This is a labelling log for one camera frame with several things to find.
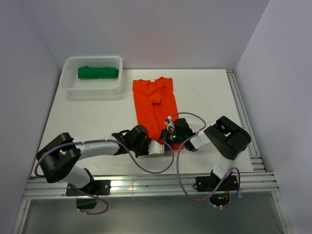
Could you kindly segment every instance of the white wall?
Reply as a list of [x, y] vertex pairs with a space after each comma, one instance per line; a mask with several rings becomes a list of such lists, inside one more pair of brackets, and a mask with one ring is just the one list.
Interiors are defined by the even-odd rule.
[[236, 73], [260, 153], [298, 234], [312, 229], [311, 12], [311, 0], [271, 0]]
[[124, 68], [235, 68], [269, 0], [20, 0], [58, 66], [120, 55]]
[[0, 233], [11, 233], [59, 69], [17, 0], [0, 1]]

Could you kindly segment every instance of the gray floor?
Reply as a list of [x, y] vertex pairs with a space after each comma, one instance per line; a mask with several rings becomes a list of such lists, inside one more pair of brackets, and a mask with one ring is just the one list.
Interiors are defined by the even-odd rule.
[[109, 203], [107, 213], [83, 215], [77, 213], [73, 199], [32, 201], [23, 233], [282, 233], [271, 193], [243, 194], [223, 211], [185, 196], [114, 198]]

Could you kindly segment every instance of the black mounting plate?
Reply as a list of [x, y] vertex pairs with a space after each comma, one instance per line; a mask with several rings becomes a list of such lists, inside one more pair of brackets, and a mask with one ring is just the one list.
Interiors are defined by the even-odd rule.
[[[95, 181], [94, 189], [89, 192], [91, 195], [109, 195], [111, 189], [111, 181], [107, 179], [99, 179]], [[67, 185], [66, 196], [83, 196], [77, 190], [75, 190], [71, 184]]]
[[[236, 191], [238, 189], [238, 182], [235, 175], [229, 176], [217, 191], [225, 191], [226, 186], [229, 187], [229, 191]], [[212, 192], [215, 189], [215, 183], [212, 182], [211, 176], [198, 176], [196, 177], [196, 188], [198, 192]]]

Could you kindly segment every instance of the green cloth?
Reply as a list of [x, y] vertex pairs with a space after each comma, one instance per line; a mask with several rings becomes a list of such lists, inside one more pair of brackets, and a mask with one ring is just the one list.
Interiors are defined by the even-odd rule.
[[79, 79], [117, 78], [119, 70], [115, 67], [80, 67]]

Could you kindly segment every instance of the cable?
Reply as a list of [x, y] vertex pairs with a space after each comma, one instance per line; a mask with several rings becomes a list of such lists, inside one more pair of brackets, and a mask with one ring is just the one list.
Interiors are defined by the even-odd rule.
[[182, 179], [181, 179], [181, 175], [180, 175], [180, 170], [179, 170], [179, 158], [180, 158], [180, 152], [181, 152], [181, 149], [183, 148], [183, 146], [185, 145], [186, 142], [188, 142], [189, 140], [191, 140], [192, 138], [196, 137], [199, 133], [199, 131], [203, 130], [206, 128], [207, 124], [206, 122], [201, 118], [199, 117], [198, 115], [195, 115], [193, 113], [189, 113], [189, 112], [179, 112], [179, 113], [176, 113], [174, 115], [172, 115], [171, 117], [173, 116], [176, 116], [176, 115], [180, 115], [180, 114], [188, 114], [188, 115], [192, 115], [192, 116], [195, 116], [197, 117], [198, 119], [200, 119], [203, 123], [204, 123], [204, 126], [202, 128], [200, 128], [196, 133], [195, 135], [187, 138], [185, 141], [182, 142], [182, 144], [180, 145], [179, 149], [178, 149], [178, 152], [177, 152], [177, 155], [176, 155], [176, 175], [177, 175], [177, 179], [179, 181], [179, 184], [180, 184], [180, 187], [182, 189], [182, 191], [185, 193], [186, 196], [188, 196], [190, 199], [194, 200], [194, 201], [206, 201], [208, 200], [211, 196], [213, 196], [215, 194], [215, 192], [218, 190], [218, 188], [220, 187], [220, 185], [222, 184], [222, 182], [231, 174], [231, 172], [236, 169], [237, 170], [237, 173], [238, 173], [238, 189], [236, 191], [236, 194], [234, 196], [234, 198], [232, 200], [230, 200], [230, 202], [223, 206], [223, 208], [229, 206], [230, 204], [232, 204], [238, 197], [238, 193], [239, 193], [239, 189], [240, 189], [240, 172], [238, 170], [237, 167], [234, 167], [234, 168], [231, 168], [224, 176], [223, 178], [219, 181], [219, 183], [217, 184], [217, 186], [215, 187], [215, 189], [208, 195], [206, 196], [205, 198], [202, 198], [202, 199], [197, 199], [197, 198], [194, 198], [192, 197], [185, 189], [183, 183], [182, 183]]
[[[148, 173], [151, 173], [151, 174], [160, 174], [160, 173], [165, 172], [166, 170], [168, 170], [168, 169], [172, 166], [172, 164], [173, 164], [173, 162], [174, 162], [174, 160], [175, 160], [175, 154], [174, 154], [174, 151], [173, 151], [172, 147], [171, 147], [167, 142], [164, 142], [164, 144], [165, 144], [166, 146], [168, 146], [169, 149], [170, 149], [170, 151], [172, 152], [172, 160], [171, 160], [169, 166], [166, 167], [164, 170], [162, 170], [162, 171], [160, 171], [160, 172], [151, 172], [151, 171], [146, 170], [146, 169], [143, 168], [142, 166], [140, 166], [140, 165], [137, 163], [137, 161], [135, 160], [135, 158], [133, 157], [133, 155], [131, 154], [131, 152], [129, 151], [129, 149], [128, 149], [124, 144], [122, 144], [121, 142], [119, 142], [119, 141], [117, 141], [117, 140], [111, 140], [111, 139], [88, 140], [88, 141], [85, 141], [84, 144], [92, 144], [92, 143], [100, 143], [100, 142], [105, 142], [105, 143], [106, 143], [106, 142], [112, 142], [112, 143], [116, 143], [116, 144], [120, 145], [121, 147], [123, 147], [123, 148], [126, 150], [126, 152], [129, 154], [129, 156], [131, 157], [131, 159], [133, 160], [133, 162], [136, 164], [136, 166], [138, 166], [138, 167], [139, 167], [140, 169], [142, 169], [143, 171], [148, 172]], [[56, 150], [59, 150], [59, 149], [61, 149], [61, 148], [63, 148], [63, 147], [66, 147], [66, 146], [80, 145], [80, 144], [82, 144], [82, 143], [83, 143], [82, 141], [69, 142], [69, 143], [65, 143], [65, 144], [59, 145], [59, 146], [57, 146], [57, 147], [55, 147], [55, 148], [49, 150], [48, 152], [46, 152], [46, 153], [38, 160], [38, 162], [37, 162], [36, 165], [35, 165], [35, 168], [34, 168], [34, 173], [35, 173], [35, 175], [36, 175], [37, 177], [44, 177], [44, 175], [39, 175], [39, 174], [38, 174], [38, 167], [39, 167], [39, 165], [42, 163], [42, 161], [43, 161], [48, 155], [50, 155], [52, 152], [54, 152], [54, 151], [56, 151]], [[86, 211], [83, 211], [83, 210], [79, 210], [80, 212], [82, 212], [82, 213], [84, 213], [84, 214], [86, 214], [86, 215], [100, 215], [100, 214], [102, 214], [102, 213], [104, 213], [104, 212], [106, 212], [106, 211], [108, 210], [109, 205], [108, 205], [108, 202], [107, 202], [105, 199], [100, 198], [100, 197], [98, 197], [98, 196], [93, 196], [93, 195], [91, 195], [91, 194], [87, 194], [87, 193], [85, 193], [84, 191], [82, 191], [82, 190], [80, 190], [79, 188], [77, 188], [77, 187], [76, 187], [75, 185], [73, 185], [73, 184], [72, 184], [72, 186], [73, 186], [74, 189], [76, 189], [79, 193], [81, 193], [81, 194], [83, 194], [83, 195], [85, 195], [85, 196], [92, 197], [92, 198], [94, 198], [94, 199], [96, 199], [96, 200], [100, 200], [100, 201], [102, 201], [102, 202], [104, 202], [104, 203], [106, 204], [106, 208], [105, 208], [103, 211], [100, 211], [100, 212], [92, 213], [92, 212], [86, 212]]]

